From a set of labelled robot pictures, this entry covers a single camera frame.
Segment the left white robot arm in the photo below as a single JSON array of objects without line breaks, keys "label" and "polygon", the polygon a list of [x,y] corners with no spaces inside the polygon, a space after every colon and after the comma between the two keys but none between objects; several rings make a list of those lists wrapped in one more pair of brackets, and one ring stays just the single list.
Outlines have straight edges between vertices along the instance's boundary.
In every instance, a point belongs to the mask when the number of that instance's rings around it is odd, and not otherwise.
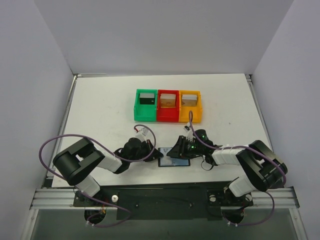
[{"label": "left white robot arm", "polygon": [[84,137],[58,153],[53,164],[70,186],[94,197],[101,190],[100,185],[90,175],[96,167],[118,175],[128,170],[130,161],[146,158],[145,162],[151,162],[163,156],[149,139],[142,137],[130,138],[112,156],[106,156],[89,138]]}]

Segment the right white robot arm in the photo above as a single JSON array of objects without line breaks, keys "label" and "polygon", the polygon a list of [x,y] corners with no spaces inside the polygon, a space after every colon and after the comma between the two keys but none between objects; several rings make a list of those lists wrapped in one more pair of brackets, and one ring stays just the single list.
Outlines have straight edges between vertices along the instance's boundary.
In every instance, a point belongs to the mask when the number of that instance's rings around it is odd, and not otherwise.
[{"label": "right white robot arm", "polygon": [[254,190],[266,192],[284,182],[288,168],[284,162],[261,140],[245,146],[217,145],[209,140],[204,129],[190,130],[188,136],[180,135],[167,152],[170,158],[190,160],[202,157],[212,167],[240,166],[244,175],[236,177],[226,187],[239,198]]}]

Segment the white VIP card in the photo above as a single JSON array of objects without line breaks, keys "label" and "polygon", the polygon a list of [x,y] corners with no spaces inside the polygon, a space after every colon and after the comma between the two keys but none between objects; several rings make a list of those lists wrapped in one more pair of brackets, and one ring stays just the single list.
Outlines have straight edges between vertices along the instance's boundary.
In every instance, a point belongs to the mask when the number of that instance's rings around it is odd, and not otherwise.
[{"label": "white VIP card", "polygon": [[158,149],[159,152],[163,154],[163,157],[161,157],[158,162],[160,167],[170,167],[173,165],[172,159],[169,156],[167,156],[167,153],[171,149],[172,149],[171,147],[160,147]]}]

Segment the black leather card holder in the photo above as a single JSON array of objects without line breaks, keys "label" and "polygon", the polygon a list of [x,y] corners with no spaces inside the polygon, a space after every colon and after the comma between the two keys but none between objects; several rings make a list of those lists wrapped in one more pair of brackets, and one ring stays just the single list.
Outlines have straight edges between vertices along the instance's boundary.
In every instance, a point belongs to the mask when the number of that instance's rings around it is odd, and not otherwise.
[{"label": "black leather card holder", "polygon": [[172,158],[172,166],[165,166],[165,167],[189,167],[191,165],[190,159],[181,159],[181,158]]}]

